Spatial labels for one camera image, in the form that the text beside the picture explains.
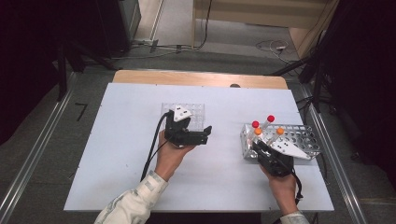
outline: table surface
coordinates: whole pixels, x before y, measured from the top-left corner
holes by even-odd
[[[225,88],[230,84],[245,88]],[[275,114],[278,123],[302,122],[291,91],[262,89],[260,85],[287,88],[282,77],[117,72],[113,83],[107,86],[64,210],[102,210],[114,197],[134,188],[161,116],[161,103],[175,102],[205,103],[205,126],[214,128],[207,145],[198,146],[185,158],[153,211],[278,209],[257,162],[243,159],[239,133],[244,123],[268,113]],[[249,109],[259,101],[260,108]],[[316,160],[295,160],[295,170],[303,183],[300,209],[332,211]]]

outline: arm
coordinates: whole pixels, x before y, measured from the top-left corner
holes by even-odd
[[[163,143],[165,143],[165,138],[162,131],[158,146]],[[168,185],[167,182],[183,161],[184,156],[193,149],[194,146],[176,149],[171,143],[165,143],[158,151],[155,171],[150,171],[136,189],[125,191],[109,203],[99,214],[95,224],[145,223],[149,218],[151,208]]]
[[[264,167],[260,166],[268,177],[269,185],[282,212],[282,224],[309,224],[305,216],[298,210],[295,202],[296,180],[294,176],[277,177],[270,175]]]

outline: clear pegboard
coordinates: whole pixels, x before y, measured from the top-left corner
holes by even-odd
[[[175,111],[175,106],[181,105],[184,108],[190,110],[192,113],[191,121],[188,129],[194,132],[201,132],[204,130],[205,125],[205,105],[204,104],[183,104],[183,103],[163,103],[161,109],[161,116],[168,112],[170,109]]]
[[[262,131],[262,140],[264,142],[270,140],[276,134],[276,129],[279,127],[283,128],[285,132],[276,139],[277,142],[293,143],[305,152],[311,160],[321,152],[318,138],[314,134],[312,127],[307,125],[270,124]],[[257,153],[251,149],[252,145],[248,140],[248,134],[252,131],[251,124],[245,124],[240,133],[242,154],[245,159],[257,159]]]

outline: shirt cuff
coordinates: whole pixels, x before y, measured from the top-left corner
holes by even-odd
[[[148,207],[151,208],[158,201],[167,186],[168,183],[159,175],[153,171],[149,171],[148,175],[146,175],[135,189],[135,193],[140,195]]]
[[[309,224],[302,212],[297,211],[280,218],[282,224]]]

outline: hand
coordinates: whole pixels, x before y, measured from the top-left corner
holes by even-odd
[[[297,212],[297,204],[295,202],[296,180],[293,175],[284,177],[272,176],[260,165],[262,171],[268,177],[269,185],[273,195],[279,205],[283,216]]]
[[[164,131],[160,132],[158,146],[160,147],[166,142]],[[172,143],[165,143],[158,151],[157,165],[154,172],[159,175],[166,182],[175,173],[177,167],[183,161],[184,156],[195,146],[185,146],[184,148],[176,148]]]

